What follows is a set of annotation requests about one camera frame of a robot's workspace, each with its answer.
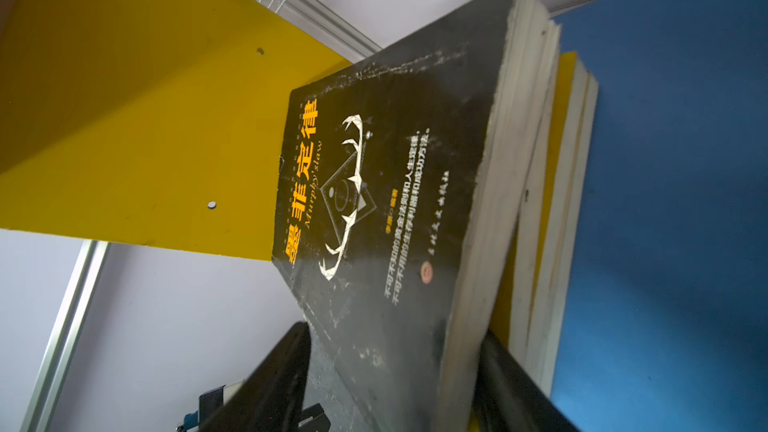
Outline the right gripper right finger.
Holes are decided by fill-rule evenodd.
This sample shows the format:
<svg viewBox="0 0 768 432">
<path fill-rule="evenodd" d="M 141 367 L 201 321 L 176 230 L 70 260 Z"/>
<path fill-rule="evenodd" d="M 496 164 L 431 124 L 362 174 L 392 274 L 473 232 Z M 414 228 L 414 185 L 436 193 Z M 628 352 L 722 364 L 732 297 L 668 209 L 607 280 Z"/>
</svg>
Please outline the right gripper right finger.
<svg viewBox="0 0 768 432">
<path fill-rule="evenodd" d="M 472 431 L 575 431 L 489 331 L 481 346 L 470 419 Z"/>
</svg>

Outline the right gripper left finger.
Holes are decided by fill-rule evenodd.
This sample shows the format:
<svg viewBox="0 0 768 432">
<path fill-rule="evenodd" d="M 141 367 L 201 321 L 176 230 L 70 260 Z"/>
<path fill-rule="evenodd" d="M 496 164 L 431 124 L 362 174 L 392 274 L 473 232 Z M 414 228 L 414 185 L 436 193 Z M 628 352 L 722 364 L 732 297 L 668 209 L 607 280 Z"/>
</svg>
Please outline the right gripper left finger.
<svg viewBox="0 0 768 432">
<path fill-rule="evenodd" d="M 202 431 L 297 431 L 311 357 L 306 322 L 293 324 Z"/>
</svg>

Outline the yellow cartoon boy book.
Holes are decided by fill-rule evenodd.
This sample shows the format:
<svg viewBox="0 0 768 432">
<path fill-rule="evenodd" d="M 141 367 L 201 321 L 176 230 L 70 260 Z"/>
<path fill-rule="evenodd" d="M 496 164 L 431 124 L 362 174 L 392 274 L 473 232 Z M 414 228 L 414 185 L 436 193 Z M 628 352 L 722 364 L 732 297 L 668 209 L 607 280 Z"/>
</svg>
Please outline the yellow cartoon boy book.
<svg viewBox="0 0 768 432">
<path fill-rule="evenodd" d="M 575 51 L 561 54 L 550 79 L 520 214 L 491 316 L 491 332 L 521 365 L 526 360 L 560 148 L 578 60 Z"/>
</svg>

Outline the black yellow title book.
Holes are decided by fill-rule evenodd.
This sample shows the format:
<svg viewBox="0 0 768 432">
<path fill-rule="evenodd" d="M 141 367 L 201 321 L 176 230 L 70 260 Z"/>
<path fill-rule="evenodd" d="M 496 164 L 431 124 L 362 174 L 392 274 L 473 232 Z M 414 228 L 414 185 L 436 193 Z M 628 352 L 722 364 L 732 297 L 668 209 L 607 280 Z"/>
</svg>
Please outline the black yellow title book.
<svg viewBox="0 0 768 432">
<path fill-rule="evenodd" d="M 471 0 L 292 91 L 272 259 L 367 429 L 466 429 L 558 51 Z"/>
</svg>

